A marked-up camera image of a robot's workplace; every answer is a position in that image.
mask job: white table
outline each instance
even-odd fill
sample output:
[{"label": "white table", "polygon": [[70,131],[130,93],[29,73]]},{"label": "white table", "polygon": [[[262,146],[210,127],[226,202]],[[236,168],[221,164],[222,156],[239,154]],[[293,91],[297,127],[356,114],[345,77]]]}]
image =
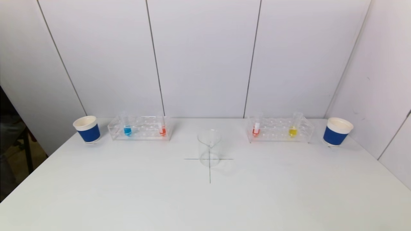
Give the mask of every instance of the white table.
[{"label": "white table", "polygon": [[[169,142],[98,144],[75,134],[0,204],[2,231],[411,230],[411,191],[353,139],[249,143],[244,119],[178,119]],[[196,134],[223,134],[224,156],[198,160]]]}]

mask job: yellow liquid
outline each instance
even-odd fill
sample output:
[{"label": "yellow liquid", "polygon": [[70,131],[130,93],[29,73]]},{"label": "yellow liquid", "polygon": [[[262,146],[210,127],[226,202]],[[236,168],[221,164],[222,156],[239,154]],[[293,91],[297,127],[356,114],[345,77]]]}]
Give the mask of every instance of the yellow liquid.
[{"label": "yellow liquid", "polygon": [[294,138],[297,136],[297,128],[295,126],[291,126],[290,130],[288,131],[288,134],[290,134],[291,138]]}]

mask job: test tube rack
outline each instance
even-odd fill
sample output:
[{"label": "test tube rack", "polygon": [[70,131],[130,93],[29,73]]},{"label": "test tube rack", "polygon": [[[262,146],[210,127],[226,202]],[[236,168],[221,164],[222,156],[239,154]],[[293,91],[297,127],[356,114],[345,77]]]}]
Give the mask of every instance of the test tube rack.
[{"label": "test tube rack", "polygon": [[293,124],[292,118],[261,118],[259,134],[253,135],[253,128],[257,118],[248,117],[247,136],[251,142],[255,141],[285,141],[285,142],[307,142],[309,143],[314,133],[314,125],[305,117],[302,118],[300,126],[297,128],[297,135],[291,137],[290,127]]},{"label": "test tube rack", "polygon": [[170,118],[166,116],[127,116],[127,120],[126,129],[131,129],[131,134],[128,135],[125,133],[125,126],[120,116],[110,122],[108,128],[112,140],[170,140],[172,126]]}]

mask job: blue and white cup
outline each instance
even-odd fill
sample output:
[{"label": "blue and white cup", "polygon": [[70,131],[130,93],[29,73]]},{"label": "blue and white cup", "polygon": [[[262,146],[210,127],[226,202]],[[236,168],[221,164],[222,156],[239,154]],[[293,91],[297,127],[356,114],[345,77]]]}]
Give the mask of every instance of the blue and white cup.
[{"label": "blue and white cup", "polygon": [[332,117],[328,119],[327,128],[324,133],[324,141],[328,146],[337,147],[347,137],[354,125],[347,120]]},{"label": "blue and white cup", "polygon": [[86,143],[94,143],[100,139],[100,130],[95,116],[81,117],[73,123],[73,126]]}]

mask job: red liquid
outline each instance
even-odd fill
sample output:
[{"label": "red liquid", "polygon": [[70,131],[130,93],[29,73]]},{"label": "red liquid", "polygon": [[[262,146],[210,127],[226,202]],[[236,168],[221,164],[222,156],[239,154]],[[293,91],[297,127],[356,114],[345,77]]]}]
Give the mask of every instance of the red liquid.
[{"label": "red liquid", "polygon": [[257,137],[258,134],[260,134],[260,129],[257,129],[257,130],[253,129],[253,136]]},{"label": "red liquid", "polygon": [[160,135],[162,136],[166,135],[166,127],[163,126],[162,131],[160,132]]}]

